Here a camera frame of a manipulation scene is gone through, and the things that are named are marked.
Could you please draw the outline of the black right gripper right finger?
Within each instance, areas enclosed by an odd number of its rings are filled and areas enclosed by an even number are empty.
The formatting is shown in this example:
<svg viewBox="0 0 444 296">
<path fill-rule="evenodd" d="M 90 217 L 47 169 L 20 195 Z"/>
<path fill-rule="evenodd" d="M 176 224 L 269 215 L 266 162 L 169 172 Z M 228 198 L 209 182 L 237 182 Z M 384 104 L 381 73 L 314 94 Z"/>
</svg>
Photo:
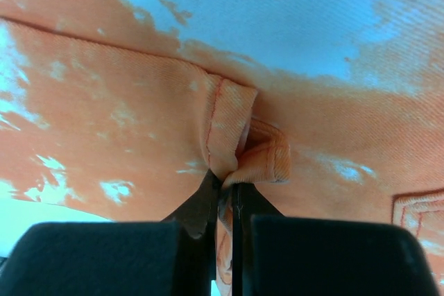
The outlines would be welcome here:
<svg viewBox="0 0 444 296">
<path fill-rule="evenodd" d="M 378 223 L 292 218 L 232 189 L 233 295 L 437 295 L 419 242 Z"/>
</svg>

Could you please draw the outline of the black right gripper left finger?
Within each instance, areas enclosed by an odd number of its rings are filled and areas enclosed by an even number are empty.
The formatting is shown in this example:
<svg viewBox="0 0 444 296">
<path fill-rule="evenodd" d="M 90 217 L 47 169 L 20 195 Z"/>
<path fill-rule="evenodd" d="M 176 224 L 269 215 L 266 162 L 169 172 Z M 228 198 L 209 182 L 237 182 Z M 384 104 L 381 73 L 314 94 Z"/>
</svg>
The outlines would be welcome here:
<svg viewBox="0 0 444 296">
<path fill-rule="evenodd" d="M 1 270 L 2 295 L 209 295 L 220 180 L 159 222 L 40 223 Z"/>
</svg>

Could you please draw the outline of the orange tie-dye trousers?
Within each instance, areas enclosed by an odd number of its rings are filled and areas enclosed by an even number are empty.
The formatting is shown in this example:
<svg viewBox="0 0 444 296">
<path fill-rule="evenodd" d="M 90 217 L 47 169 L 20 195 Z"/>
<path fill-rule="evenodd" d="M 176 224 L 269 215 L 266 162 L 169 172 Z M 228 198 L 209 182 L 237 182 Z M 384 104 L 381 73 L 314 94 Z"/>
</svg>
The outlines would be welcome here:
<svg viewBox="0 0 444 296">
<path fill-rule="evenodd" d="M 1 0 L 1 255 L 160 220 L 207 170 L 390 223 L 443 287 L 443 0 Z"/>
</svg>

